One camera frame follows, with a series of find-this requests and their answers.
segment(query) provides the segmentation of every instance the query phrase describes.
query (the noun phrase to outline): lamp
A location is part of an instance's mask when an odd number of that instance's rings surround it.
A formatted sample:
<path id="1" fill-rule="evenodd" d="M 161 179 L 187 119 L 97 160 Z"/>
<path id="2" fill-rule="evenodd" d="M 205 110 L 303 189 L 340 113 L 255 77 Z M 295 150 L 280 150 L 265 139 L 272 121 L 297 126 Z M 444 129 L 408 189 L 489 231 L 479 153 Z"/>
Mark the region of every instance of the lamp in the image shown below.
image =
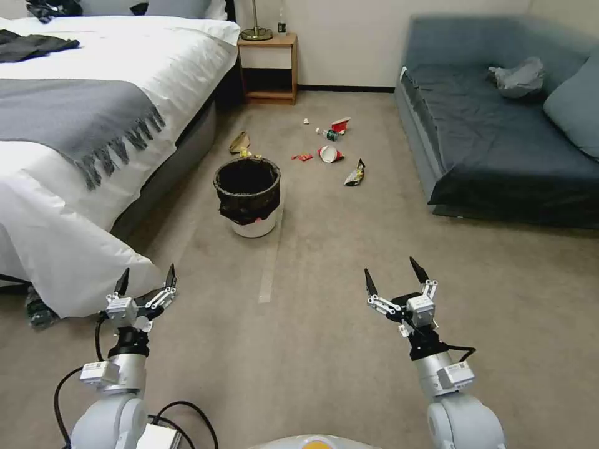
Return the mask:
<path id="1" fill-rule="evenodd" d="M 258 16 L 256 15 L 256 0 L 251 0 L 254 9 L 254 28 L 248 28 L 241 32 L 241 38 L 246 41 L 267 41 L 273 38 L 273 31 L 260 28 L 258 26 Z"/>

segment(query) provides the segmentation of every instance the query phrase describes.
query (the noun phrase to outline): blue couch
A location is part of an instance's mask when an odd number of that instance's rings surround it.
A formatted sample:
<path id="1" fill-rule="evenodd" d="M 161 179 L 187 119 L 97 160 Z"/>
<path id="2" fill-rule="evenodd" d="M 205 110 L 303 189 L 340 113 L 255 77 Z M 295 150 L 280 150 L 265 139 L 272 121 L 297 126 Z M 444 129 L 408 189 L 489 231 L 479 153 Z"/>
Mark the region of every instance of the blue couch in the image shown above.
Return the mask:
<path id="1" fill-rule="evenodd" d="M 434 214 L 599 226 L 599 162 L 542 109 L 597 45 L 528 16 L 412 18 L 395 96 Z M 545 65 L 542 94 L 501 97 L 487 68 L 529 56 Z"/>

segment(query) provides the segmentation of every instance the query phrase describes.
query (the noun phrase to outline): bottle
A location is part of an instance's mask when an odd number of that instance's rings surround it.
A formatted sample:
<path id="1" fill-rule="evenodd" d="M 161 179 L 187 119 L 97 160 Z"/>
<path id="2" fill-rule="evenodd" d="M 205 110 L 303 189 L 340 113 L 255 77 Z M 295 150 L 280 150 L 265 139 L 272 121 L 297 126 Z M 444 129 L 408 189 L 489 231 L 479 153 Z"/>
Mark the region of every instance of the bottle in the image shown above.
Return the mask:
<path id="1" fill-rule="evenodd" d="M 282 2 L 281 8 L 279 9 L 279 36 L 287 36 L 287 22 L 285 21 L 285 14 L 283 14 Z"/>
<path id="2" fill-rule="evenodd" d="M 339 133 L 336 133 L 333 130 L 323 131 L 320 128 L 316 128 L 316 133 L 322 134 L 325 138 L 332 142 L 337 142 L 337 139 L 339 138 Z"/>

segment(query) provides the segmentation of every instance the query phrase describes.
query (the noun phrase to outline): tape line on floor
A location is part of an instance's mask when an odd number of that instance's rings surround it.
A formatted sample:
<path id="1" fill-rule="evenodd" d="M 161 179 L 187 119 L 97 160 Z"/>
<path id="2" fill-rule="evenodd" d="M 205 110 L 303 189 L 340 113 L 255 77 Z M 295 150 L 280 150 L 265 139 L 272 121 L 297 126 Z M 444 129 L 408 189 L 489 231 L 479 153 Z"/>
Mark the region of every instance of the tape line on floor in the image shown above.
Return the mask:
<path id="1" fill-rule="evenodd" d="M 270 302 L 273 282 L 275 281 L 275 266 L 276 257 L 279 253 L 279 242 L 281 240 L 281 228 L 283 227 L 283 211 L 285 210 L 285 182 L 281 182 L 281 201 L 276 217 L 276 226 L 269 238 L 268 246 L 266 247 L 266 257 L 264 260 L 264 270 L 262 271 L 262 280 L 260 281 L 260 293 L 258 295 L 258 303 L 264 304 Z"/>

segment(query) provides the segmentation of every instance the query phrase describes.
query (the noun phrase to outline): beige carpet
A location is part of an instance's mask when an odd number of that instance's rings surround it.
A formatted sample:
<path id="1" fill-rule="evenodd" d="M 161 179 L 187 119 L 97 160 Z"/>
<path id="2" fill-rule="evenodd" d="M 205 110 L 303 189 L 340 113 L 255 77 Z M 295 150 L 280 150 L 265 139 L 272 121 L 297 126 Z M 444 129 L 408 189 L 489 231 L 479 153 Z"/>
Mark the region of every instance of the beige carpet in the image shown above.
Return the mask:
<path id="1" fill-rule="evenodd" d="M 345 160 L 290 159 L 325 144 L 316 126 L 347 115 L 351 128 L 337 145 Z M 234 235 L 212 187 L 242 129 L 251 151 L 279 164 L 286 183 L 266 304 L 258 296 L 276 243 Z M 363 184 L 343 186 L 359 157 Z M 365 266 L 382 295 L 417 288 L 410 255 L 439 281 L 443 339 L 478 348 L 472 392 L 500 417 L 509 447 L 596 444 L 597 234 L 430 215 L 389 94 L 303 94 L 295 107 L 251 106 L 223 118 L 211 154 L 131 244 L 164 268 L 176 261 L 180 279 L 179 298 L 150 334 L 150 409 L 196 402 L 224 449 L 308 432 L 384 449 L 429 447 L 409 345 L 365 305 Z M 54 386 L 94 360 L 92 336 L 89 320 L 36 334 L 21 301 L 2 299 L 0 447 L 60 447 Z M 106 332 L 105 350 L 109 340 Z M 76 382 L 67 385 L 69 425 L 92 398 Z M 198 448 L 211 447 L 193 413 L 171 417 Z"/>

